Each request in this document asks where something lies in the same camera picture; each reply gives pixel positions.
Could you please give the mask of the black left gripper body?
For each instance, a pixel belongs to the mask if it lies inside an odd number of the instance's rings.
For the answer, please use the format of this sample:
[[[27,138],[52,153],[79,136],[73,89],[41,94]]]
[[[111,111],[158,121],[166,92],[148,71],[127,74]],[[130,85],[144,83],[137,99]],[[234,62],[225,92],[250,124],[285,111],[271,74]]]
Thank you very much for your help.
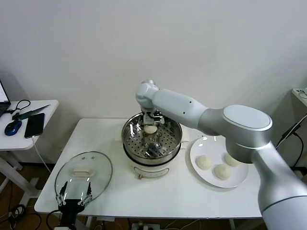
[[[62,213],[60,227],[74,227],[77,215],[84,211],[84,204],[80,199],[66,199],[65,204],[59,206],[59,211]]]

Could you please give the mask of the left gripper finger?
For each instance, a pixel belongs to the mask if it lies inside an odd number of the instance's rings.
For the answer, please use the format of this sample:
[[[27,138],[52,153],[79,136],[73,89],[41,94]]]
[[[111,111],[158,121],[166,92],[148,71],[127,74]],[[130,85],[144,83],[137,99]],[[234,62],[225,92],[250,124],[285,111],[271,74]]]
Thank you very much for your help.
[[[60,191],[56,194],[56,200],[58,203],[58,206],[65,205],[65,192],[67,188],[68,182],[66,181],[63,187],[60,189]]]
[[[82,192],[82,196],[80,201],[78,202],[78,205],[80,206],[87,206],[93,199],[92,195],[92,188],[91,188],[91,183],[88,183],[87,189],[85,192]]]

